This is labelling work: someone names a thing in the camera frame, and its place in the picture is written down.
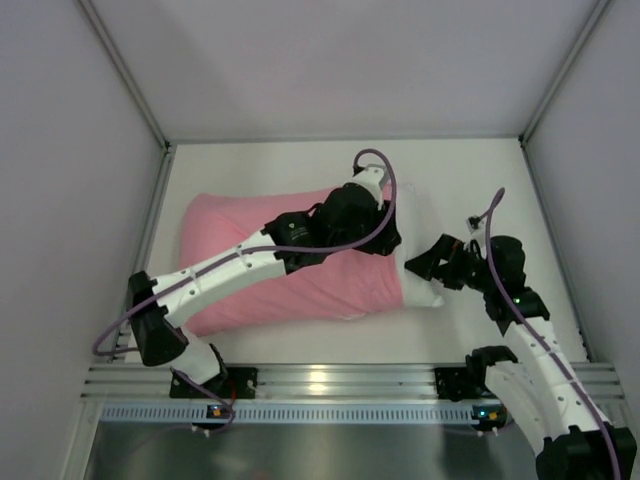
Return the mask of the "white pillow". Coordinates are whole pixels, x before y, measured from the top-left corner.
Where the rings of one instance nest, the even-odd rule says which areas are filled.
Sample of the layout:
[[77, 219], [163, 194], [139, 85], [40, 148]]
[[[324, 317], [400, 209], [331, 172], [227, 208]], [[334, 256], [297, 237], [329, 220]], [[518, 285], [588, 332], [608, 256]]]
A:
[[409, 308], [439, 308], [444, 305], [444, 299], [428, 273], [430, 257], [422, 259], [436, 241], [425, 212], [426, 206], [425, 198], [413, 185], [402, 183], [398, 187], [395, 222], [401, 243], [394, 250], [394, 259], [402, 305]]

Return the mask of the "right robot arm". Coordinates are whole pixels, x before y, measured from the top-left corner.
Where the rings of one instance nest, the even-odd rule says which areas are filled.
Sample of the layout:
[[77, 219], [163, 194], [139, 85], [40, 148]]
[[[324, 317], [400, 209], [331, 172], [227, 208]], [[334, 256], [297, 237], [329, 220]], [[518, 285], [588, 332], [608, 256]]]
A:
[[479, 292], [503, 342], [465, 358], [474, 387], [500, 400], [526, 437], [540, 479], [629, 479], [637, 443], [596, 406], [562, 353], [550, 313], [527, 286], [519, 240], [494, 236], [482, 251], [442, 235], [406, 261], [408, 271], [444, 288]]

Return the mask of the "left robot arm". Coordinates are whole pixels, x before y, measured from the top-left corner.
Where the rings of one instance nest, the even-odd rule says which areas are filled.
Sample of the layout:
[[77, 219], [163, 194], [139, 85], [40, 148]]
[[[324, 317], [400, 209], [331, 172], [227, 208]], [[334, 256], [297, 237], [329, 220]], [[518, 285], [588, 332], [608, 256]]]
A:
[[128, 280], [127, 318], [141, 361], [166, 366], [196, 389], [216, 391], [227, 370], [216, 347], [188, 330], [206, 307], [265, 280], [291, 275], [346, 250], [388, 255], [396, 178], [388, 167], [358, 167], [353, 178], [308, 210], [285, 212], [221, 254], [170, 274]]

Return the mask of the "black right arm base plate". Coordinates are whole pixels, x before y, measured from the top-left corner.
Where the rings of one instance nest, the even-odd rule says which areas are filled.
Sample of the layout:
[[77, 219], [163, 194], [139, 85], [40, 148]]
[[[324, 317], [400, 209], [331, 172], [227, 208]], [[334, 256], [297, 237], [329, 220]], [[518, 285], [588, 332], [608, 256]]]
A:
[[459, 402], [494, 398], [480, 377], [466, 367], [437, 367], [434, 376], [440, 400]]

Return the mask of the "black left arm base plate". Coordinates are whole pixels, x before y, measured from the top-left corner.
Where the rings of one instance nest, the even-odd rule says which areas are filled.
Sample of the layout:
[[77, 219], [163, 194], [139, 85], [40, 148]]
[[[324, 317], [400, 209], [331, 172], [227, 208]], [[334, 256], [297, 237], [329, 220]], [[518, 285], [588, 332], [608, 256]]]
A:
[[[259, 370], [255, 367], [228, 367], [225, 380], [211, 380], [203, 389], [215, 394], [223, 400], [248, 400], [256, 398]], [[173, 399], [209, 399], [211, 397], [186, 380], [173, 373], [170, 383], [169, 397]]]

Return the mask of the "aluminium front rail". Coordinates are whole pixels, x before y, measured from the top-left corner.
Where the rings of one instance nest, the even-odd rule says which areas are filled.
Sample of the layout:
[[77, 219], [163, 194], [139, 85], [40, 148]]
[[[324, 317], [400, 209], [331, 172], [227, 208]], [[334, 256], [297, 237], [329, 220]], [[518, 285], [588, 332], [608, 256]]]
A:
[[[266, 400], [431, 400], [434, 369], [455, 364], [264, 364], [258, 365], [256, 398]], [[96, 364], [81, 389], [84, 398], [164, 399], [172, 375], [162, 367]]]

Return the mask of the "right aluminium frame post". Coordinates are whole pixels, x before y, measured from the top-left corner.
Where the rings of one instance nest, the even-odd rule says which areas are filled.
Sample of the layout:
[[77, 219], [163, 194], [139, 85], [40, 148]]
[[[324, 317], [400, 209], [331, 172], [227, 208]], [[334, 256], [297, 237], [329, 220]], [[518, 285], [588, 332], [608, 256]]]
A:
[[561, 57], [557, 68], [553, 71], [550, 80], [545, 85], [542, 95], [528, 117], [525, 127], [518, 136], [518, 142], [522, 149], [527, 147], [555, 98], [563, 88], [571, 71], [578, 63], [580, 56], [586, 50], [591, 38], [614, 4], [614, 0], [597, 0], [590, 8], [569, 47]]

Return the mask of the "aluminium frame post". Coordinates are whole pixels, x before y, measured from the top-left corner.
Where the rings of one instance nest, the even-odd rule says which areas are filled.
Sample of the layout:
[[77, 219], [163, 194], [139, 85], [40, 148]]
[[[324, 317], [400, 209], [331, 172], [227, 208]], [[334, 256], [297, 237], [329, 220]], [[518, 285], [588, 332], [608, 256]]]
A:
[[569, 47], [561, 57], [557, 68], [553, 71], [550, 80], [545, 85], [542, 95], [528, 117], [525, 127], [518, 136], [518, 142], [522, 149], [527, 147], [555, 98], [563, 88], [571, 71], [578, 63], [580, 56], [586, 50], [591, 38], [614, 4], [614, 0], [597, 0], [590, 8]]
[[101, 48], [114, 67], [117, 76], [122, 81], [128, 95], [133, 101], [137, 111], [142, 116], [142, 119], [156, 143], [163, 151], [168, 151], [171, 148], [171, 142], [163, 132], [163, 129], [153, 113], [149, 102], [129, 68], [121, 49], [117, 45], [115, 37], [110, 32], [109, 27], [95, 3], [90, 0], [78, 0], [75, 1], [75, 4], [78, 6], [80, 13], [96, 35]]

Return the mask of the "left aluminium frame post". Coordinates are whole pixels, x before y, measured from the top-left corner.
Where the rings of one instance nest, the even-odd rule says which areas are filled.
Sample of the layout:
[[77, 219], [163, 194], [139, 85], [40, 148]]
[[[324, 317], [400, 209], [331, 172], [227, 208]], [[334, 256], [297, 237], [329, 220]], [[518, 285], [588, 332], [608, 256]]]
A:
[[163, 132], [163, 129], [153, 113], [149, 102], [129, 68], [121, 49], [117, 45], [115, 37], [110, 32], [109, 27], [95, 3], [90, 0], [78, 0], [75, 1], [75, 4], [78, 6], [80, 13], [96, 35], [101, 48], [114, 67], [117, 76], [122, 81], [128, 95], [133, 101], [137, 111], [142, 116], [142, 119], [156, 143], [163, 151], [168, 151], [171, 148], [171, 142]]

